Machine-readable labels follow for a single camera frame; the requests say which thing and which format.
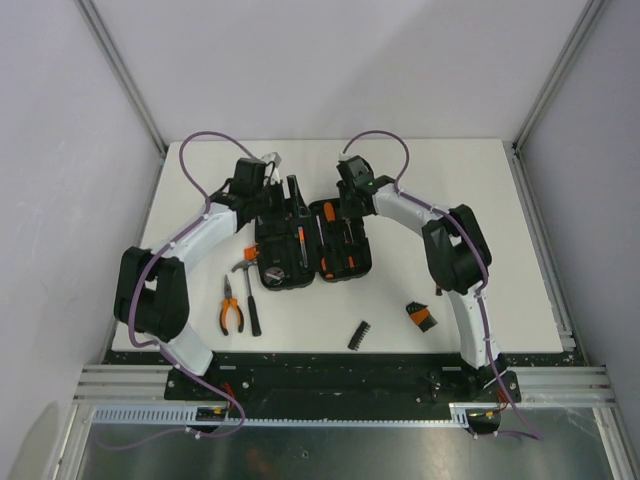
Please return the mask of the black plastic tool case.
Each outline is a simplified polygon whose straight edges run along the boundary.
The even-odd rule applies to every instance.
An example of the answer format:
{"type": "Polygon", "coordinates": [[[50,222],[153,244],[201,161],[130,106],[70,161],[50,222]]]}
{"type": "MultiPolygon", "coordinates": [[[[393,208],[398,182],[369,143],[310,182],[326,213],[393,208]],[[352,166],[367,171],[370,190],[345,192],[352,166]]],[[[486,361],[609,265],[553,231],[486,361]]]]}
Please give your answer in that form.
{"type": "Polygon", "coordinates": [[[315,278],[330,283],[349,281],[363,277],[372,268],[369,239],[362,218],[345,219],[341,215],[337,198],[315,201],[308,206],[310,216],[293,217],[289,211],[289,199],[285,200],[285,213],[256,219],[255,243],[245,249],[245,258],[253,260],[258,268],[262,285],[270,291],[292,290],[311,285],[315,278]],[[330,201],[335,210],[334,249],[328,248],[323,239],[323,203],[330,201]],[[302,267],[297,227],[304,228],[308,268],[302,267]],[[321,258],[326,257],[333,279],[325,279],[321,270],[321,258]],[[277,286],[267,285],[264,272],[270,267],[280,267],[286,278],[277,286]]]}

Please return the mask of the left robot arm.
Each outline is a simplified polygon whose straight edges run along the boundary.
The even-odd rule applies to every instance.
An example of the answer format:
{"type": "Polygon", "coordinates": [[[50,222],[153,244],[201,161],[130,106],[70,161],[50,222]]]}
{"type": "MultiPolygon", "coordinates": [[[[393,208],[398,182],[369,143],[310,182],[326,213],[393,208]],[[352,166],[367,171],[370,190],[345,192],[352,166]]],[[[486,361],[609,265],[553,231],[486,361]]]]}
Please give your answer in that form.
{"type": "Polygon", "coordinates": [[[178,232],[151,249],[131,247],[122,255],[116,319],[127,325],[133,346],[156,346],[188,371],[185,385],[199,399],[219,392],[221,376],[209,368],[213,352],[188,321],[188,274],[221,242],[276,205],[280,163],[276,152],[239,159],[234,175],[205,196],[178,232]]]}

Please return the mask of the orange handled screwdriver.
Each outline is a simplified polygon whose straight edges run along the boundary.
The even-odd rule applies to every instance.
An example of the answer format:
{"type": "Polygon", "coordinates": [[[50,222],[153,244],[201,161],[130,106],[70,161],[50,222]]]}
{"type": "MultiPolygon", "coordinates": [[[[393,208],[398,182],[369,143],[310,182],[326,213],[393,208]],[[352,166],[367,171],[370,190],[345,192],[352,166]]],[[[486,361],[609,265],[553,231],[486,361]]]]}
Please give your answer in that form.
{"type": "Polygon", "coordinates": [[[324,215],[324,220],[322,223],[322,233],[323,233],[324,243],[328,248],[334,249],[336,246],[336,242],[335,242],[336,216],[335,216],[334,206],[330,201],[323,203],[323,215],[324,215]]]}

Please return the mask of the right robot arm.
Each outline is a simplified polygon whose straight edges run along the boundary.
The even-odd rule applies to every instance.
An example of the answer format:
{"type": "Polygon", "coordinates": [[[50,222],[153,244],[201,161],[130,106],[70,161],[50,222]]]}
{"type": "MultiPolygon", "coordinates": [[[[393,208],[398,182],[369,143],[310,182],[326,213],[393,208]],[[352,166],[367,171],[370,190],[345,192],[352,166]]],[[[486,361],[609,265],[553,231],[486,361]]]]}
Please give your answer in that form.
{"type": "Polygon", "coordinates": [[[486,308],[491,253],[474,212],[461,204],[446,210],[403,191],[389,176],[375,177],[360,156],[343,154],[337,170],[340,206],[345,215],[389,218],[419,235],[429,273],[446,292],[460,337],[462,372],[458,388],[473,401],[497,389],[494,368],[500,355],[490,333],[486,308]]]}

